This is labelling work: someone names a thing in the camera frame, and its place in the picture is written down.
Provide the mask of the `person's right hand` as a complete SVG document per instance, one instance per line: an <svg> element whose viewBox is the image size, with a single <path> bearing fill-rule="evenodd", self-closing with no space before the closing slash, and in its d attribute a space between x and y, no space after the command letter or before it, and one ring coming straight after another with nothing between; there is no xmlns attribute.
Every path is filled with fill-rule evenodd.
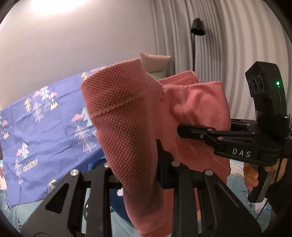
<svg viewBox="0 0 292 237"><path fill-rule="evenodd" d="M280 164L280 160L278 160L276 162L275 165L273 166L265 166L264 167L264 170L266 172L271 172L273 174L272 176L272 180L270 182L270 185L275 183L275 182L279 182L284 173L285 173L285 170L286 170L286 165L287 165L287 162L288 160L287 159L283 159L282 162L281 162L281 167L280 167L280 170L279 170L279 174L277 175L277 171L278 171L278 167L279 167L279 164ZM255 169L254 167L252 167L251 164L249 163L244 163L244 167L243 167L243 175L244 175L244 181L245 181L245 186L248 188L249 191L252 191L252 189L254 187L257 187L258 184L259 184L259 181L258 181L258 170Z"/></svg>

